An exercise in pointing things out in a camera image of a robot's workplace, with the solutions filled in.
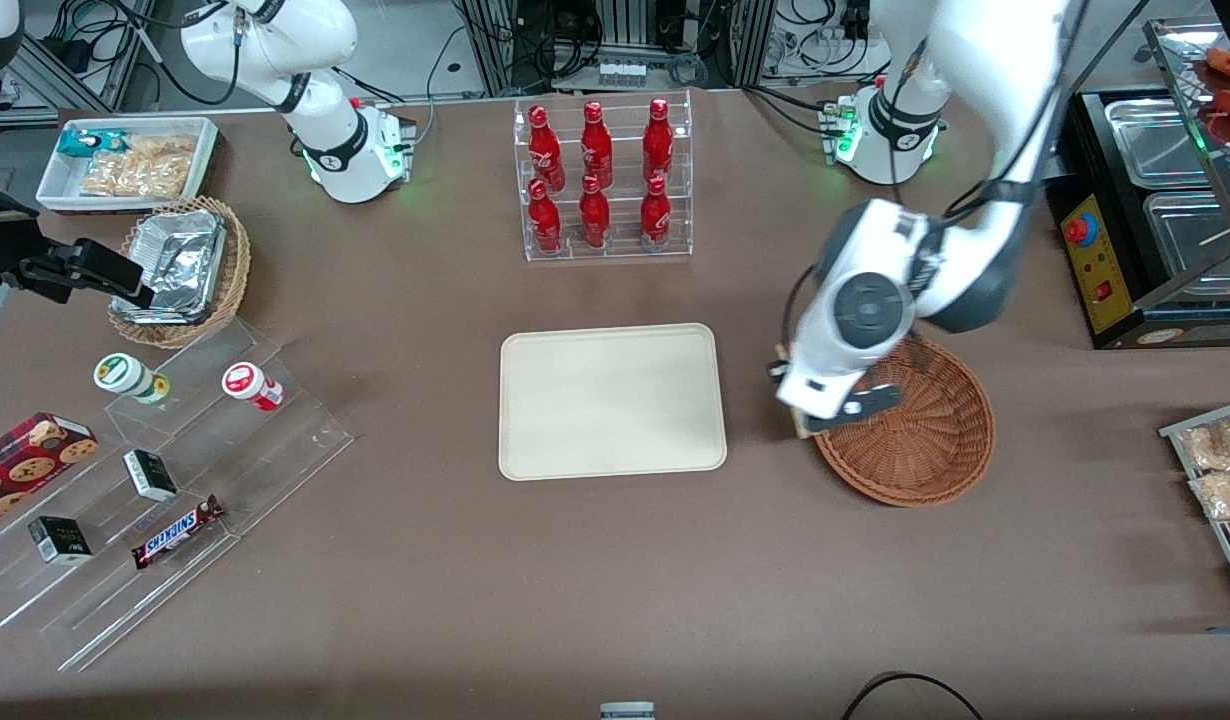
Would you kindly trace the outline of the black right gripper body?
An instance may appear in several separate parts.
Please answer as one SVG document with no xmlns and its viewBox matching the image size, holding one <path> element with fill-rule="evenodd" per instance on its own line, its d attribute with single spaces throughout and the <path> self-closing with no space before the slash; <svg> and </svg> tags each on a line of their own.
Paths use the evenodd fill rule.
<svg viewBox="0 0 1230 720">
<path fill-rule="evenodd" d="M 25 260 L 46 254 L 46 238 L 41 233 L 38 210 L 22 206 L 0 190 L 0 286 L 25 290 Z"/>
</svg>

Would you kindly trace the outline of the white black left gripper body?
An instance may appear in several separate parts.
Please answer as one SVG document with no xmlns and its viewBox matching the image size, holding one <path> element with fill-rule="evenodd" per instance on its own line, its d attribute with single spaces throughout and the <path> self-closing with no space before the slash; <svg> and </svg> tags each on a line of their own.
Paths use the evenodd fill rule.
<svg viewBox="0 0 1230 720">
<path fill-rule="evenodd" d="M 779 345 L 779 359 L 788 359 L 788 378 L 779 386 L 779 401 L 790 409 L 798 436 L 820 436 L 827 430 L 856 425 L 866 418 L 899 407 L 900 386 L 859 382 L 863 372 L 838 377 L 815 377 L 795 366 L 785 345 Z"/>
</svg>

